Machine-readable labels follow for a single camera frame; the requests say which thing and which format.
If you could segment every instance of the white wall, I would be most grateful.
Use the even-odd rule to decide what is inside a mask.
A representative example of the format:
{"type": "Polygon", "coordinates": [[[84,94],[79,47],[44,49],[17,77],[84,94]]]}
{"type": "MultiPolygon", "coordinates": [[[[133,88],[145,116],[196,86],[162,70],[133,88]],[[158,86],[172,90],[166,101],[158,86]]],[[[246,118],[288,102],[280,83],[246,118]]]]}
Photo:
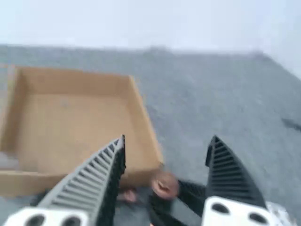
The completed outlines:
{"type": "Polygon", "coordinates": [[[6,0],[0,8],[0,43],[252,50],[267,2],[6,0]]]}
{"type": "Polygon", "coordinates": [[[277,0],[268,15],[260,48],[301,79],[301,1],[277,0]]]}

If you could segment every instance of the floor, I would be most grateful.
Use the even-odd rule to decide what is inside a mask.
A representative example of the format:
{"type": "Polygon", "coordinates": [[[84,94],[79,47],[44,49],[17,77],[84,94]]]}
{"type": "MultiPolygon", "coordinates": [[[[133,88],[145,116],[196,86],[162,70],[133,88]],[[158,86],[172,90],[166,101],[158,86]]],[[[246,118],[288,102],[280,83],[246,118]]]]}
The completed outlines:
{"type": "MultiPolygon", "coordinates": [[[[0,62],[133,75],[167,170],[206,183],[206,147],[216,134],[245,164],[264,197],[301,220],[301,81],[265,55],[0,46],[0,62]]],[[[26,201],[0,203],[2,222],[26,201]]],[[[116,214],[116,225],[147,222],[143,208],[121,207],[116,214]]]]}

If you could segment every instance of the small brown object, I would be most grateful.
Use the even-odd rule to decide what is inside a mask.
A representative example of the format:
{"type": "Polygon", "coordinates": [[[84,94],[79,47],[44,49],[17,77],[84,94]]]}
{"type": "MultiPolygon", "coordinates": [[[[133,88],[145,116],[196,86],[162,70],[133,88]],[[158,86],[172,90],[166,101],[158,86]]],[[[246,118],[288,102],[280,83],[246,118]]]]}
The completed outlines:
{"type": "Polygon", "coordinates": [[[159,172],[151,181],[151,188],[162,199],[174,199],[179,193],[179,182],[168,172],[159,172]]]}
{"type": "Polygon", "coordinates": [[[137,194],[133,189],[127,189],[118,194],[117,201],[136,203],[137,202],[137,194]]]}

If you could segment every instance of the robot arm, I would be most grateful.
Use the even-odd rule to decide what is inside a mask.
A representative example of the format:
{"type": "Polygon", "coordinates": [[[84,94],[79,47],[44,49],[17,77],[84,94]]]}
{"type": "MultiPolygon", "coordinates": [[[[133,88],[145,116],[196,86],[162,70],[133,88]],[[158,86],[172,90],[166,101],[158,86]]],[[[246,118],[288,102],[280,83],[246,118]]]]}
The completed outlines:
{"type": "MultiPolygon", "coordinates": [[[[183,202],[202,226],[296,226],[281,206],[266,203],[243,164],[218,137],[206,158],[207,186],[159,173],[147,209],[154,226],[186,226],[173,209],[183,202]]],[[[100,149],[60,181],[36,207],[11,215],[4,226],[112,226],[125,138],[100,149]]]]}

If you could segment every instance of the cardboard box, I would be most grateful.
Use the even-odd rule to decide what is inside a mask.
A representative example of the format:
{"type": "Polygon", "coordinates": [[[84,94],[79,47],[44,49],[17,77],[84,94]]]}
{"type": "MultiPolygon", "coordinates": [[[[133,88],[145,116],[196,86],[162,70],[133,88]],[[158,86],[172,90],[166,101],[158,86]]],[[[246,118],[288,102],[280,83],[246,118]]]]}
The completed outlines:
{"type": "Polygon", "coordinates": [[[52,188],[92,153],[126,136],[123,186],[147,185],[162,163],[155,132],[130,76],[35,67],[11,71],[0,151],[18,170],[0,170],[0,195],[52,188]]]}

